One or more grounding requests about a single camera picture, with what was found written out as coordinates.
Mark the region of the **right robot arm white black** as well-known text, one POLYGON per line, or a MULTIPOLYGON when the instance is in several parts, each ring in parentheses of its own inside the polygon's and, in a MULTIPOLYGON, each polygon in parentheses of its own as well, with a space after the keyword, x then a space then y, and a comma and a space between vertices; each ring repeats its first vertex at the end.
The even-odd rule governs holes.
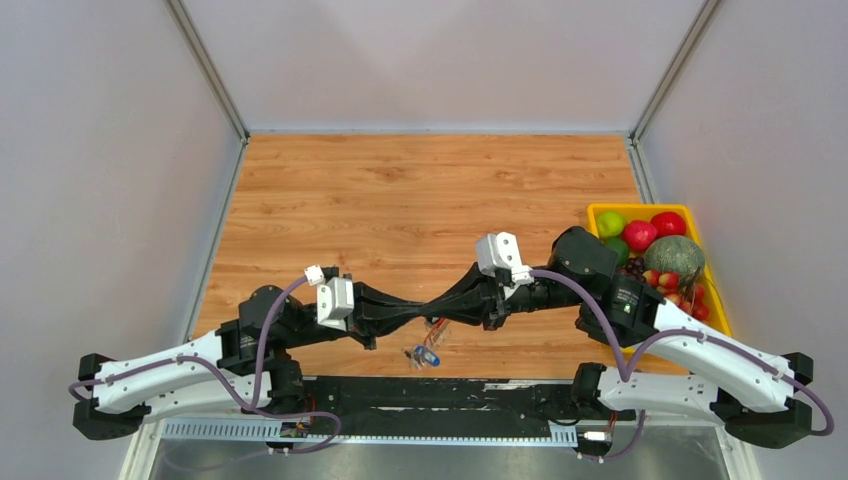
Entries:
POLYGON ((428 302, 425 317, 501 327, 514 313, 577 307, 576 326, 611 347, 611 366, 583 363, 571 403, 584 417, 653 410, 710 421, 743 442, 781 449, 813 434, 806 391, 812 360, 772 355, 707 326, 617 270, 616 253, 581 227, 553 242, 548 262, 526 265, 516 238, 489 234, 464 278, 428 302))

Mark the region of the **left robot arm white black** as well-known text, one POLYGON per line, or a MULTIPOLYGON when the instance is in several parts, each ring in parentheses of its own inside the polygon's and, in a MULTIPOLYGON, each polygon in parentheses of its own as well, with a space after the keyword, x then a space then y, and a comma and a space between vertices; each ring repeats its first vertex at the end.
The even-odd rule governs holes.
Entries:
POLYGON ((285 288, 257 289, 239 305, 236 319, 182 345, 123 361, 82 357, 69 388, 72 425, 102 441, 200 411, 236 408, 296 420, 315 406, 290 350, 342 338, 372 349, 377 338, 422 314, 420 302, 314 265, 285 288))

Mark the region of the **red handled metal key organizer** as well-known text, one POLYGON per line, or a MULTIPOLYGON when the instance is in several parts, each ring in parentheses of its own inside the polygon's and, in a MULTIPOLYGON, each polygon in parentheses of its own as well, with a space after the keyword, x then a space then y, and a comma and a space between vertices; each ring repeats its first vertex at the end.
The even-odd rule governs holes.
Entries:
POLYGON ((436 320, 426 334, 423 345, 431 350, 437 349, 448 337, 450 321, 446 318, 436 320))

